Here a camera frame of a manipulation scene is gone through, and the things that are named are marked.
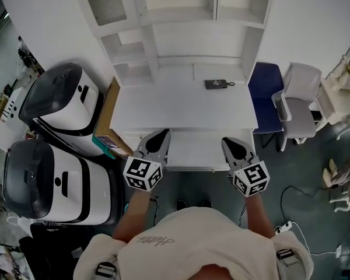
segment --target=white desk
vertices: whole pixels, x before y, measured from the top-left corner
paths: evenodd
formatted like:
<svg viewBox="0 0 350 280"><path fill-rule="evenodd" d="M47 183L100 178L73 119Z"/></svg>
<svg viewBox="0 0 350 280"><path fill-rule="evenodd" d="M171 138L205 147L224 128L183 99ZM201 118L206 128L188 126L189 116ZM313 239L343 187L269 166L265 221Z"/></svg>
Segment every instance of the white desk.
<svg viewBox="0 0 350 280"><path fill-rule="evenodd" d="M345 90L334 91L329 80L322 79L316 103L319 107L322 119L316 125L316 131L321 130L327 123L336 124L340 121L350 123L350 92ZM343 129L337 136L350 130L350 126Z"/></svg>
<svg viewBox="0 0 350 280"><path fill-rule="evenodd" d="M228 170L222 138L239 138L254 148L257 127L246 85L206 90L203 80L194 81L191 65L162 67L153 86L121 88L110 124L133 150L145 135L170 128L167 167L182 170Z"/></svg>

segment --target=gray chair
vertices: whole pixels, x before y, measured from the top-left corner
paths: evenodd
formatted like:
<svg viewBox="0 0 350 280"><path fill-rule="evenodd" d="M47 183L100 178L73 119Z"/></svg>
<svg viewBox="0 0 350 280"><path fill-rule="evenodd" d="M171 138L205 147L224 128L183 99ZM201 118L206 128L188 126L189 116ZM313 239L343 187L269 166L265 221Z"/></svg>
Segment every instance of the gray chair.
<svg viewBox="0 0 350 280"><path fill-rule="evenodd" d="M306 64L291 63L285 76L284 90L272 97L283 126L280 147L282 152L288 139L299 142L299 139L315 136L315 122L309 106L315 101L320 80L319 69Z"/></svg>

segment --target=white cable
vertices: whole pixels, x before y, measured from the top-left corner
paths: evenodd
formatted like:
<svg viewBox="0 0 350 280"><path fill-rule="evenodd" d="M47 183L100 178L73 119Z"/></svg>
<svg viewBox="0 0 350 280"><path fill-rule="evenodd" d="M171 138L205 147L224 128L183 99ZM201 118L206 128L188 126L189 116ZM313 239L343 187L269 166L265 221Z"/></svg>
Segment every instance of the white cable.
<svg viewBox="0 0 350 280"><path fill-rule="evenodd" d="M328 252L322 252L322 253L318 253L318 254L311 254L311 253L310 253L310 255L319 256L319 255L328 254L328 253L330 253L330 254L336 254L336 252L328 251Z"/></svg>
<svg viewBox="0 0 350 280"><path fill-rule="evenodd" d="M295 224L295 225L298 227L298 229L299 229L299 231L300 231L300 233L301 233L301 235L302 235L302 237L303 237L304 244L306 245L306 248L307 248L307 250L309 251L309 253L310 253L311 256L319 256L319 255L323 255L323 254L336 254L336 252L334 252L334 251L326 251L326 252L322 252L322 253L317 253L317 254L314 253L314 254L312 254L312 253L310 252L310 248L309 248L308 245L307 245L306 238L305 238L305 236L303 235L303 232L302 232L301 228L300 228L299 225L298 225L296 222L294 222L294 221L292 221L292 224Z"/></svg>
<svg viewBox="0 0 350 280"><path fill-rule="evenodd" d="M295 225L298 227L298 229L299 229L299 231L300 231L300 233L301 233L301 235L302 235L302 237L303 237L304 244L306 245L306 248L307 248L308 252L311 254L310 248L309 248L308 245L307 245L306 238L305 238L305 236L303 235L303 232L302 232L301 228L299 227L299 225L298 225L296 222L293 222L293 221L292 221L292 224L295 224Z"/></svg>

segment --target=white wall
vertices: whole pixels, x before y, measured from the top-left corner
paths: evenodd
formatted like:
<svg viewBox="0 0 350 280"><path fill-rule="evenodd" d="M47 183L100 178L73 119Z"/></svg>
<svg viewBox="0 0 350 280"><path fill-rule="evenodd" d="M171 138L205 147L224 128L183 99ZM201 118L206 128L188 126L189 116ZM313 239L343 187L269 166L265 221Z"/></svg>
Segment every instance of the white wall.
<svg viewBox="0 0 350 280"><path fill-rule="evenodd" d="M272 0L258 61L317 67L323 76L350 47L350 0Z"/></svg>
<svg viewBox="0 0 350 280"><path fill-rule="evenodd" d="M96 85L109 86L114 69L77 0L3 0L19 35L46 70L60 62L80 64Z"/></svg>
<svg viewBox="0 0 350 280"><path fill-rule="evenodd" d="M0 92L7 84L13 85L17 68L23 61L18 56L18 34L12 22L0 32Z"/></svg>

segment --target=navy blue chair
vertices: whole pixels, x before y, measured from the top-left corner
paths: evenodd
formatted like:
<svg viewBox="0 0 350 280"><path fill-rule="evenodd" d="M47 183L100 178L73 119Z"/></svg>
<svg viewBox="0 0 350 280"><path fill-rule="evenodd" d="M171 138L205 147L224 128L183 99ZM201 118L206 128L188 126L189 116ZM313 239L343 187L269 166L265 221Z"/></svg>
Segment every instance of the navy blue chair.
<svg viewBox="0 0 350 280"><path fill-rule="evenodd" d="M249 82L249 91L258 121L258 128L253 131L254 134L270 134L282 131L278 110L271 97L274 93L283 89L284 84L279 67L276 64L257 62Z"/></svg>

